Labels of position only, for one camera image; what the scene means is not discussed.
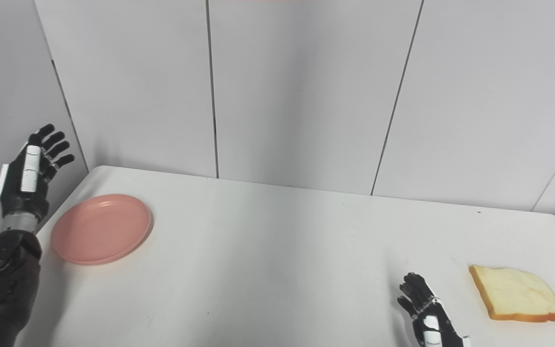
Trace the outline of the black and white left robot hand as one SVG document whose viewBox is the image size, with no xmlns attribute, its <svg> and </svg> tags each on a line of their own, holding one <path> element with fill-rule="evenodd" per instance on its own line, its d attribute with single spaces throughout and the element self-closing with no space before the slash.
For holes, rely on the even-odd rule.
<svg viewBox="0 0 555 347">
<path fill-rule="evenodd" d="M 42 221 L 49 211 L 49 184 L 62 167 L 75 156 L 66 154 L 70 143 L 63 131 L 51 123 L 31 134 L 20 152 L 0 171 L 0 206 L 2 217 L 29 213 Z"/>
</svg>

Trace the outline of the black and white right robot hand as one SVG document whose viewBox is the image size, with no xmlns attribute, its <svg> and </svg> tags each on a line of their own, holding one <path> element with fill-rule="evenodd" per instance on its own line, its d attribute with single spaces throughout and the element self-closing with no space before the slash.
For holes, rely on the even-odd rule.
<svg viewBox="0 0 555 347">
<path fill-rule="evenodd" d="M 471 347 L 469 336 L 456 332 L 440 299 L 421 275 L 407 273 L 399 289 L 403 295 L 397 302 L 410 316 L 421 347 Z"/>
</svg>

